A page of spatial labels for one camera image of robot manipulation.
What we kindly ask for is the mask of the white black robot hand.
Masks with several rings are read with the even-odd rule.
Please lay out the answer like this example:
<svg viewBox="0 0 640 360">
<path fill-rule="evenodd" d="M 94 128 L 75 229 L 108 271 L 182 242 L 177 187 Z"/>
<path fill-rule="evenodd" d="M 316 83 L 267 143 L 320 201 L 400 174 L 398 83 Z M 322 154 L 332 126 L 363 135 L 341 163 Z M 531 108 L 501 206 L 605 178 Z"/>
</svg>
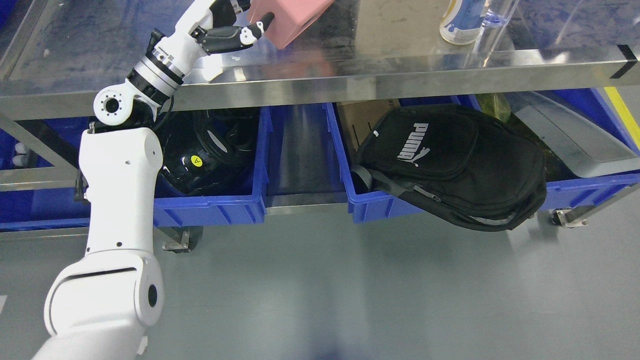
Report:
<svg viewBox="0 0 640 360">
<path fill-rule="evenodd" d="M 195 0 L 174 25 L 174 32 L 150 45 L 147 55 L 179 75 L 187 75 L 206 56 L 253 47 L 275 19 L 267 12 L 246 26 L 235 24 L 243 12 L 236 0 Z"/>
</svg>

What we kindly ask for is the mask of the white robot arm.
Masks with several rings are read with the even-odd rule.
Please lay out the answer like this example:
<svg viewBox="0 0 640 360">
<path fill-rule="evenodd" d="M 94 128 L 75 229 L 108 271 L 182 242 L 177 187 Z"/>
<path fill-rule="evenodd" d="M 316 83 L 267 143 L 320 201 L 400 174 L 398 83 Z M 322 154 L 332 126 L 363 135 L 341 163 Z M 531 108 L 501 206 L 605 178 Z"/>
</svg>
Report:
<svg viewBox="0 0 640 360">
<path fill-rule="evenodd" d="M 44 305 L 50 338 L 36 360 L 134 360 L 146 348 L 165 300 L 153 246 L 163 164 L 153 122 L 200 50 L 186 31 L 155 33 L 125 81 L 96 94 L 102 125 L 82 133 L 78 155 L 91 205 L 86 250 L 51 285 Z"/>
</svg>

